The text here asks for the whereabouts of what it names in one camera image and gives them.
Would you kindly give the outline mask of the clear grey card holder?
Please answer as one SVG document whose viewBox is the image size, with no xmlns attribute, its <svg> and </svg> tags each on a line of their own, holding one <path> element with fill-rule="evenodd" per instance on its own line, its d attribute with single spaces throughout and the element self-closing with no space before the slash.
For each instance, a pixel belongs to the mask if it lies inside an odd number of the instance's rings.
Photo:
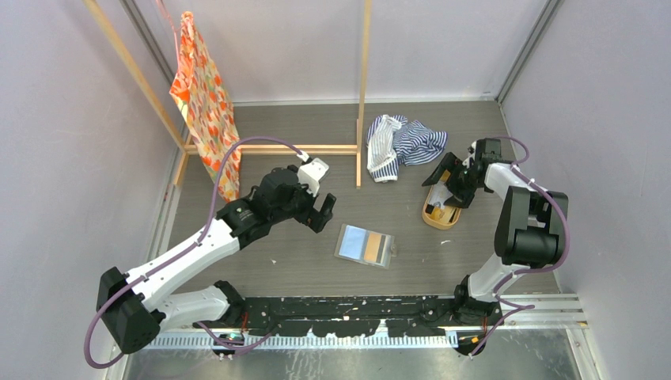
<svg viewBox="0 0 671 380">
<path fill-rule="evenodd" d="M 396 255 L 395 237 L 390 234 L 387 236 L 385 243 L 385 254 L 381 264 L 368 263 L 363 260 L 364 250 L 366 247 L 366 240 L 372 230 L 363 229 L 361 227 L 343 224 L 339 232 L 336 242 L 334 257 L 355 262 L 358 264 L 370 265 L 376 268 L 389 268 L 391 259 Z"/>
</svg>

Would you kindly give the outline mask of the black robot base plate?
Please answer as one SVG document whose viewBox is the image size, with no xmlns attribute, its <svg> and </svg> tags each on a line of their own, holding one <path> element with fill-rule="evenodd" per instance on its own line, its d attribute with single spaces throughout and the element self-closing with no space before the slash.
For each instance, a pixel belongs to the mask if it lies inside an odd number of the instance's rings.
<svg viewBox="0 0 671 380">
<path fill-rule="evenodd" d="M 439 336 L 448 327 L 480 332 L 501 320 L 500 305 L 469 309 L 452 296 L 247 297 L 223 317 L 205 321 L 211 329 L 243 329 L 255 336 Z"/>
</svg>

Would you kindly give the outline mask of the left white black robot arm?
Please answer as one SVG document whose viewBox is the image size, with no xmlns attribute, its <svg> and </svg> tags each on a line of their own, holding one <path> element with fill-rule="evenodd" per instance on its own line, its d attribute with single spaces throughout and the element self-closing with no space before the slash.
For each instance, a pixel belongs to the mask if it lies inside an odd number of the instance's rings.
<svg viewBox="0 0 671 380">
<path fill-rule="evenodd" d="M 201 291 L 176 290 L 212 264 L 267 236 L 288 219 L 320 233 L 332 218 L 336 198 L 327 194 L 314 207 L 329 167 L 320 159 L 275 168 L 251 192 L 227 203 L 186 241 L 158 258 L 126 273 L 108 269 L 101 277 L 97 312 L 120 351 L 129 355 L 162 331 L 200 321 L 217 321 L 225 328 L 242 318 L 244 301 L 227 282 Z"/>
</svg>

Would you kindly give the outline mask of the gold VIP card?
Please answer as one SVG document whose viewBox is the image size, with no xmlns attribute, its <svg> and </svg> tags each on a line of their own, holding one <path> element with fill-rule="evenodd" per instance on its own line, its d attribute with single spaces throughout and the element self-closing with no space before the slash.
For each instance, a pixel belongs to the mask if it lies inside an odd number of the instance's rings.
<svg viewBox="0 0 671 380">
<path fill-rule="evenodd" d="M 387 236 L 370 232 L 366 240 L 363 260 L 368 263 L 381 264 L 385 254 L 385 243 Z"/>
</svg>

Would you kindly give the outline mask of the yellow oval tray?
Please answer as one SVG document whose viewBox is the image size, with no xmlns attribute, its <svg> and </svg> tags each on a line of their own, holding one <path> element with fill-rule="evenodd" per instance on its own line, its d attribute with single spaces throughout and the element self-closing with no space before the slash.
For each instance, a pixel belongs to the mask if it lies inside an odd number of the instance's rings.
<svg viewBox="0 0 671 380">
<path fill-rule="evenodd" d="M 451 196 L 445 185 L 449 176 L 450 173 L 446 170 L 435 184 L 429 185 L 429 192 L 421 211 L 423 221 L 438 230 L 451 229 L 461 216 L 460 208 L 445 205 L 445 201 Z"/>
</svg>

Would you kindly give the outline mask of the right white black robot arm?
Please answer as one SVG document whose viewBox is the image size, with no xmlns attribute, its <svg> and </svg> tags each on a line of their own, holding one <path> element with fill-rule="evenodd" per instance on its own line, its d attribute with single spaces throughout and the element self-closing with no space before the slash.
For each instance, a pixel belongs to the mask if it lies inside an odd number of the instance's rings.
<svg viewBox="0 0 671 380">
<path fill-rule="evenodd" d="M 466 159 L 447 153 L 423 182 L 430 189 L 424 222 L 446 230 L 469 208 L 478 190 L 503 201 L 494 252 L 455 287 L 451 316 L 462 325 L 491 320 L 500 297 L 515 281 L 559 267 L 570 248 L 569 199 L 525 176 L 519 161 L 502 156 L 503 137 L 478 139 Z"/>
</svg>

